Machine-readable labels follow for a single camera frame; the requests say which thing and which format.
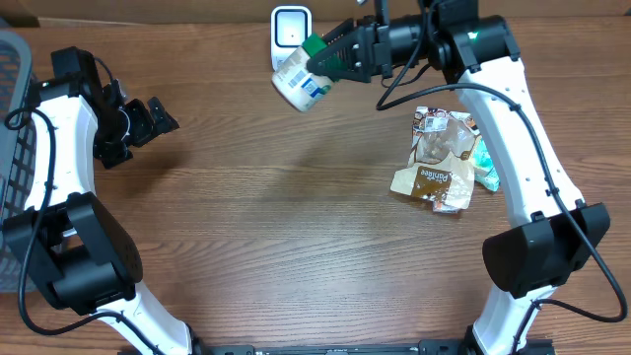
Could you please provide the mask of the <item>dried mushroom pouch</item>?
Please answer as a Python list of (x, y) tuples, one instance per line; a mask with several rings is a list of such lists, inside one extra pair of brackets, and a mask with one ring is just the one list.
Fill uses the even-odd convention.
[(390, 190), (429, 201), (439, 213), (466, 209), (474, 187), (469, 157), (478, 142), (479, 131), (471, 114), (418, 107), (407, 167), (394, 173)]

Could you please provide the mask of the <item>green lid jar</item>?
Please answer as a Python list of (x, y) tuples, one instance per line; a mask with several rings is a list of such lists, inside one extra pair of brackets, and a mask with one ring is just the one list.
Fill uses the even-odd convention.
[(315, 75), (307, 68), (311, 57), (325, 48), (327, 44), (320, 36), (310, 35), (272, 75), (275, 89), (298, 111), (310, 110), (336, 83), (336, 80)]

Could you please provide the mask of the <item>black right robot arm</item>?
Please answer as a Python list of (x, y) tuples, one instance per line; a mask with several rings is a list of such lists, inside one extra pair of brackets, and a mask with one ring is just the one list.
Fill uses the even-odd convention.
[(392, 19), (385, 2), (324, 37), (310, 72), (368, 82), (426, 60), (473, 115), (499, 175), (511, 224), (487, 239), (483, 259), (493, 285), (481, 316), (461, 340), (423, 340), (422, 354), (550, 354), (527, 332), (558, 287), (589, 260), (607, 232), (602, 204), (588, 204), (561, 166), (526, 83), (516, 40), (499, 16), (481, 17), (471, 0), (424, 1)]

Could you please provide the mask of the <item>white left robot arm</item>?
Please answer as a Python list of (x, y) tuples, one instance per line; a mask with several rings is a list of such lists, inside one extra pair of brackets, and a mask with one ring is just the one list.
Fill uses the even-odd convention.
[(192, 328), (172, 316), (143, 280), (139, 250), (98, 200), (94, 164), (113, 168), (134, 148), (176, 130), (158, 99), (129, 100), (108, 70), (75, 46), (51, 55), (54, 76), (34, 84), (5, 126), (35, 128), (35, 176), (26, 208), (2, 225), (21, 264), (21, 284), (33, 282), (77, 325), (99, 320), (140, 354), (201, 354)]

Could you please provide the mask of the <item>green Kleenex tissue pack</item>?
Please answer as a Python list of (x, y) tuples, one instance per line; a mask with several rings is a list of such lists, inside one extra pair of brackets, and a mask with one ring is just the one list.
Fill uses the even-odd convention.
[(488, 175), (494, 168), (492, 159), (483, 139), (480, 139), (471, 155), (472, 164), (477, 173), (482, 176)]

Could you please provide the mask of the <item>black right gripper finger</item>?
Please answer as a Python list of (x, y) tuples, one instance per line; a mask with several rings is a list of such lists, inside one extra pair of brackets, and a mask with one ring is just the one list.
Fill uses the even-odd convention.
[(305, 50), (309, 55), (307, 69), (333, 81), (370, 83), (367, 47), (366, 35), (359, 29), (332, 41), (326, 41), (317, 34), (310, 35), (305, 40)]
[(352, 45), (355, 42), (355, 21), (348, 18), (322, 37), (327, 45)]

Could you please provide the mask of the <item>teal wet wipes pack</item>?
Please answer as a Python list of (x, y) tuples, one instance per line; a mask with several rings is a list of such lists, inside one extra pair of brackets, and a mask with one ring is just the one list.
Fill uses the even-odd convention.
[(486, 189), (496, 192), (500, 187), (500, 179), (494, 167), (491, 168), (474, 168), (474, 178), (482, 184)]

